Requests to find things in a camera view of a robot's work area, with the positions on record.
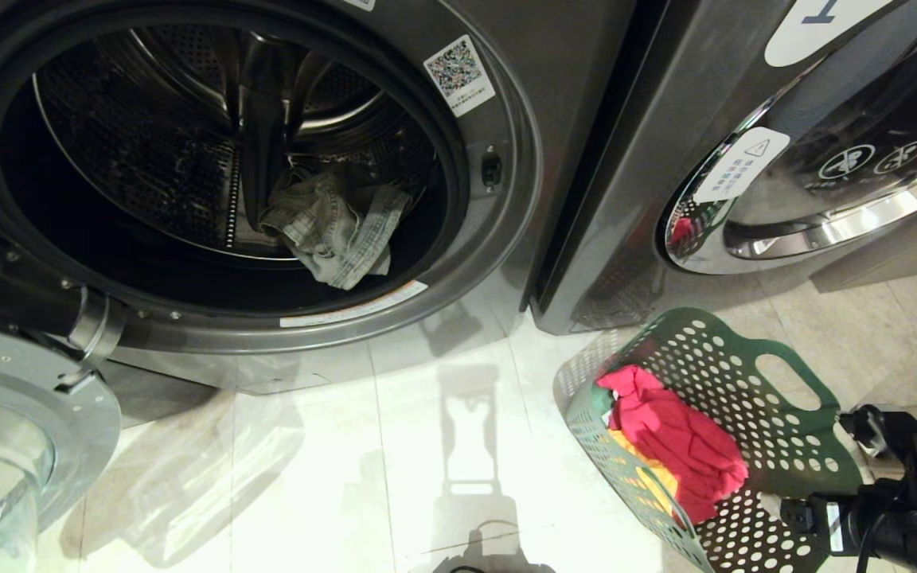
plastic laundry basket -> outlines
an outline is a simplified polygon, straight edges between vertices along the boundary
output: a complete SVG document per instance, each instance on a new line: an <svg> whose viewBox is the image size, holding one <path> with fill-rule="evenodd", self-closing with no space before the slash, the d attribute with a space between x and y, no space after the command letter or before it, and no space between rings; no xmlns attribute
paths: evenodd
<svg viewBox="0 0 917 573"><path fill-rule="evenodd" d="M783 359L820 400L815 411L787 402L756 368L761 355ZM645 463L607 432L601 414L611 397L596 378L629 364L656 374L682 400L734 436L749 465L742 489L718 505L716 518L693 528L672 494ZM812 492L854 492L861 474L833 435L840 407L829 389L786 345L740 337L698 309L674 309L642 329L600 371L576 369L582 380L565 421L607 481L648 529L696 566L713 573L812 573L827 555L812 549L759 507L757 493L805 497ZM672 505L680 516L665 511Z"/></svg>

washing machine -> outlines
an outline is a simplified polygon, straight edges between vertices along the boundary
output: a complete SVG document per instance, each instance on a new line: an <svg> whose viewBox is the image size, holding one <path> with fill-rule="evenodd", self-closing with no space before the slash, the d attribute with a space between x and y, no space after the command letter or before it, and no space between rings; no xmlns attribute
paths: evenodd
<svg viewBox="0 0 917 573"><path fill-rule="evenodd" d="M911 272L917 0L647 4L538 277L539 327Z"/></svg>
<svg viewBox="0 0 917 573"><path fill-rule="evenodd" d="M633 11L0 0L0 510L44 526L90 485L109 378L263 395L504 337ZM408 194L350 290L259 228L335 168Z"/></svg>

warning icon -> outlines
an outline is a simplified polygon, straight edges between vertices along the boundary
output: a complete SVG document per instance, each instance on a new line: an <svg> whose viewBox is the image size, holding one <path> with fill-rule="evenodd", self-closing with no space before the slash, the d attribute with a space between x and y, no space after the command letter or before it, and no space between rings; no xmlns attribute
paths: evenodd
<svg viewBox="0 0 917 573"><path fill-rule="evenodd" d="M762 157L763 154L767 152L767 148L770 145L771 145L771 141L763 140L761 142L757 142L757 144L754 146L750 146L749 149L745 150L745 153L753 157Z"/></svg>

washing machine drum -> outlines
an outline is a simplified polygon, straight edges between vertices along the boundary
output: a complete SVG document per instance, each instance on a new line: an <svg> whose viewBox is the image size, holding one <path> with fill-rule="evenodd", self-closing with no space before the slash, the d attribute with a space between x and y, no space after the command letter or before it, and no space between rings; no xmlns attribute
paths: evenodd
<svg viewBox="0 0 917 573"><path fill-rule="evenodd" d="M755 110L687 181L659 238L689 271L764 271L917 213L917 0Z"/></svg>
<svg viewBox="0 0 917 573"><path fill-rule="evenodd" d="M0 225L63 276L174 313L328 313L410 283L466 213L455 117L340 14L226 4L3 36L26 44L0 68ZM259 225L281 177L332 168L410 197L390 271L350 290Z"/></svg>

pink cloth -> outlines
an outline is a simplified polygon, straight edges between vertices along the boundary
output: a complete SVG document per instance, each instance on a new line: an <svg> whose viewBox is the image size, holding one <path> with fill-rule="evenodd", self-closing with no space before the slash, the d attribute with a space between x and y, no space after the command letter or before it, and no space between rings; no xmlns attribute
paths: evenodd
<svg viewBox="0 0 917 573"><path fill-rule="evenodd" d="M618 393L611 429L625 433L643 456L666 465L677 479L677 503L692 523L716 517L714 504L749 476L735 439L634 364L597 384Z"/></svg>

